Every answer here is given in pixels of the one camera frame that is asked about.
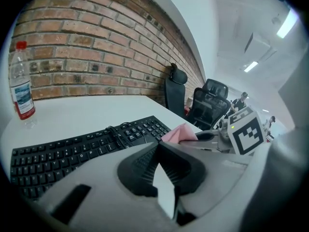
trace fluorescent light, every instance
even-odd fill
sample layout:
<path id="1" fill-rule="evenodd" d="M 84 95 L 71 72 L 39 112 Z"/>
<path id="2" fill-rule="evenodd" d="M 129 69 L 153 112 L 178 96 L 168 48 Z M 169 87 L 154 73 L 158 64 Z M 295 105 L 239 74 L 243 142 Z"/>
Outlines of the fluorescent light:
<path id="1" fill-rule="evenodd" d="M 251 65 L 249 65 L 246 69 L 245 72 L 249 72 L 251 69 L 253 69 L 256 65 L 258 65 L 258 62 L 253 61 Z"/>
<path id="2" fill-rule="evenodd" d="M 284 38 L 287 33 L 292 29 L 298 19 L 298 15 L 293 9 L 290 9 L 288 16 L 286 17 L 284 23 L 282 24 L 281 28 L 277 32 L 277 35 L 280 38 Z"/>

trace pink tissue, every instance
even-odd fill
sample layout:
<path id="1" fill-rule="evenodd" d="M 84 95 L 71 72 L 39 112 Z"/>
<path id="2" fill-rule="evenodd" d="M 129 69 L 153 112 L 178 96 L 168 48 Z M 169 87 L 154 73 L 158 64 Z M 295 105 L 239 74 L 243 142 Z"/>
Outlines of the pink tissue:
<path id="1" fill-rule="evenodd" d="M 163 142 L 179 143 L 183 140 L 194 140 L 197 141 L 197 136 L 192 131 L 191 127 L 184 123 L 171 130 L 169 133 L 162 137 Z"/>

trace black keyboard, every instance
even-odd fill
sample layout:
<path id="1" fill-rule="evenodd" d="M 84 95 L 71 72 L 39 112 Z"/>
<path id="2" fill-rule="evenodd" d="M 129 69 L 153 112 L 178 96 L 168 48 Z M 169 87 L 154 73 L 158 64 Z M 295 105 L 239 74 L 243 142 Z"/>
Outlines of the black keyboard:
<path id="1" fill-rule="evenodd" d="M 56 181 L 95 157 L 158 142 L 170 129 L 151 116 L 116 127 L 12 151 L 11 183 L 36 200 Z"/>

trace person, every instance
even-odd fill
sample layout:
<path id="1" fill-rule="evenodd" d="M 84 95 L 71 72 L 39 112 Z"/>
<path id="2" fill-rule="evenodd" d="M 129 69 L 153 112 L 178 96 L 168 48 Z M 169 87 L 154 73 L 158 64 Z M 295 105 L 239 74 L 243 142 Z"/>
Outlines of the person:
<path id="1" fill-rule="evenodd" d="M 245 100 L 247 99 L 248 94 L 247 92 L 243 92 L 241 94 L 241 97 L 238 99 L 233 100 L 233 102 L 231 103 L 231 109 L 230 111 L 227 113 L 227 115 L 225 115 L 224 118 L 228 118 L 229 116 L 231 116 L 232 114 L 240 111 L 241 109 L 245 108 L 247 106 Z"/>
<path id="2" fill-rule="evenodd" d="M 263 124 L 264 132 L 266 136 L 270 135 L 270 128 L 271 128 L 271 123 L 275 123 L 276 118 L 275 116 L 270 117 L 269 120 L 266 120 L 266 122 Z"/>

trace bottle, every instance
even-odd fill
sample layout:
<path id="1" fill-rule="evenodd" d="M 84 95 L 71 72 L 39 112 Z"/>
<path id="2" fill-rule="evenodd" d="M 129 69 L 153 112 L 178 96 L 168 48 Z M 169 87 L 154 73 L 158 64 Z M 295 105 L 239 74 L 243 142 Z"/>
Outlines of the bottle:
<path id="1" fill-rule="evenodd" d="M 24 121 L 26 128 L 29 129 L 37 124 L 37 120 L 34 116 L 35 107 L 31 94 L 26 47 L 26 41 L 18 41 L 16 44 L 16 52 L 10 66 L 10 86 L 19 118 Z"/>

